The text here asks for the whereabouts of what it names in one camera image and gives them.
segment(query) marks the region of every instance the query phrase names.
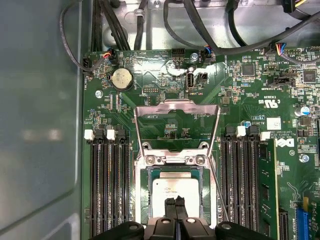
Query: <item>screw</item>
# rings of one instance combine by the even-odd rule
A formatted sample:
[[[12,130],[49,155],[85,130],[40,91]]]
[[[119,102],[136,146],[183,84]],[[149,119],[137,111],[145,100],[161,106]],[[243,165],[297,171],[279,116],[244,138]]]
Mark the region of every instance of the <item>screw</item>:
[[[163,219],[163,220],[162,220],[162,223],[163,223],[163,224],[169,224],[170,222],[171,222],[171,221],[170,221],[169,219]]]
[[[197,156],[195,158],[195,162],[198,165],[203,165],[203,164],[205,164],[206,160],[205,160],[205,158],[203,156]]]
[[[196,52],[191,53],[190,59],[191,59],[191,61],[193,61],[193,62],[197,61],[197,60],[199,59],[198,53],[196,53]]]
[[[193,218],[188,218],[186,221],[190,224],[194,224],[196,222]]]
[[[300,162],[302,162],[302,163],[307,163],[307,162],[309,162],[310,157],[309,157],[307,154],[301,154],[301,155],[299,156],[299,160],[300,160]]]
[[[221,227],[222,227],[223,229],[227,229],[227,230],[230,230],[230,229],[231,229],[231,226],[230,226],[229,224],[226,224],[226,223],[222,224]]]
[[[159,0],[155,0],[154,2],[153,2],[153,6],[155,7],[155,8],[159,8],[160,7],[160,1]]]
[[[101,90],[95,91],[95,97],[96,97],[97,99],[102,98],[103,95],[104,95],[104,93],[103,93]]]
[[[153,156],[147,156],[145,159],[146,164],[153,165],[155,164],[155,157]]]

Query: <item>white label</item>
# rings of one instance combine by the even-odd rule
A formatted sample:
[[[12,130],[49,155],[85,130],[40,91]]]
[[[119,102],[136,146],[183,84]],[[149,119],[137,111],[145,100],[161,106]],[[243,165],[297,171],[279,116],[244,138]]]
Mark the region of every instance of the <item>white label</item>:
[[[267,130],[281,130],[281,118],[280,117],[267,117],[266,118]]]
[[[293,148],[295,146],[295,139],[293,138],[288,138],[288,139],[276,139],[275,140],[275,146],[276,147],[289,147],[289,148]]]
[[[277,109],[278,104],[280,103],[280,100],[275,100],[275,99],[267,99],[267,100],[259,100],[259,104],[264,104],[267,109]]]

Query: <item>chip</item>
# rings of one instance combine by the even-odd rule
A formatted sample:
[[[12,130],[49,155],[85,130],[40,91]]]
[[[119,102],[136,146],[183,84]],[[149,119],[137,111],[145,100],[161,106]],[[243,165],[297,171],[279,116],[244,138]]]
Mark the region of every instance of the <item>chip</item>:
[[[317,72],[315,70],[305,70],[303,72],[303,82],[304,83],[316,83],[317,82]]]
[[[266,159],[268,157],[268,150],[266,145],[260,145],[260,158]]]
[[[242,76],[254,76],[255,65],[254,64],[243,64],[242,65]]]
[[[261,191],[263,198],[269,200],[269,187],[267,185],[262,184]]]
[[[230,98],[228,96],[223,96],[222,97],[222,104],[229,104],[230,103]]]

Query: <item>sticker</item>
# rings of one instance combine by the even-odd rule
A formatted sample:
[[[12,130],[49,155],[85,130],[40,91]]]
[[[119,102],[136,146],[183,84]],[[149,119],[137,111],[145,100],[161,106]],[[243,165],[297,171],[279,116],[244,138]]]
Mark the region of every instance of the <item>sticker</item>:
[[[275,146],[276,147],[289,147],[289,148],[293,148],[295,146],[295,140],[293,138],[288,138],[288,139],[276,139],[275,140]]]
[[[298,153],[299,154],[316,154],[317,153],[317,145],[311,144],[298,144]]]
[[[266,118],[267,130],[281,130],[281,118],[280,117],[267,117]]]

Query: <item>colored wires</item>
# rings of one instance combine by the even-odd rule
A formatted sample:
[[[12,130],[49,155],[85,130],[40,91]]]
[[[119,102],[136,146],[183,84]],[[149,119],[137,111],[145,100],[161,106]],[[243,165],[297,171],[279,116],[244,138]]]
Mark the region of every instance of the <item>colored wires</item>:
[[[282,54],[285,53],[286,45],[287,45],[286,43],[276,43],[275,44],[276,52],[278,53],[279,56],[281,56]]]
[[[297,8],[297,7],[299,7],[301,4],[304,4],[305,2],[306,2],[307,0],[298,0],[298,1],[295,1],[296,3],[295,3],[295,7]]]
[[[206,50],[208,52],[208,54],[211,54],[211,48],[209,45],[205,45],[204,50]]]
[[[106,59],[106,58],[110,57],[111,55],[112,55],[111,52],[107,51],[106,53],[104,53],[104,54],[102,55],[102,57],[103,57],[104,59]]]

